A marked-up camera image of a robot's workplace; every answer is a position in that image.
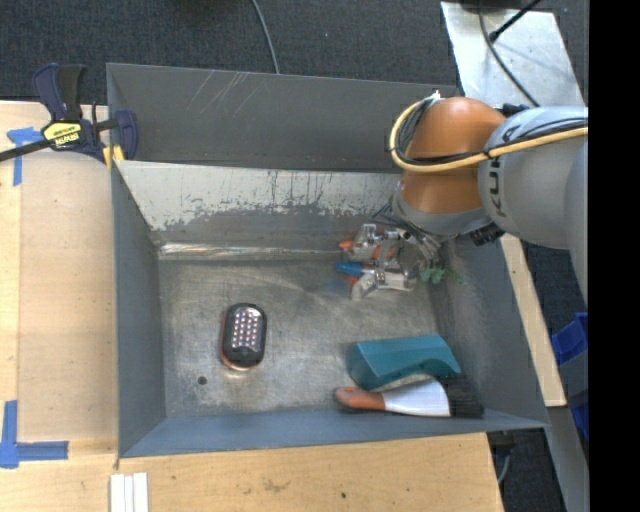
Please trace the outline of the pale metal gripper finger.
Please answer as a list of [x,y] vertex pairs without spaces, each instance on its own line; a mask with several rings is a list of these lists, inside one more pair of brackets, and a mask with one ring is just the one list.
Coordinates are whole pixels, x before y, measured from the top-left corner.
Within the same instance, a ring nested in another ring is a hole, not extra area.
[[355,301],[363,300],[381,290],[409,292],[415,285],[416,278],[408,277],[402,272],[368,269],[351,286],[350,298]]
[[363,224],[348,245],[351,262],[381,262],[383,237],[375,224]]

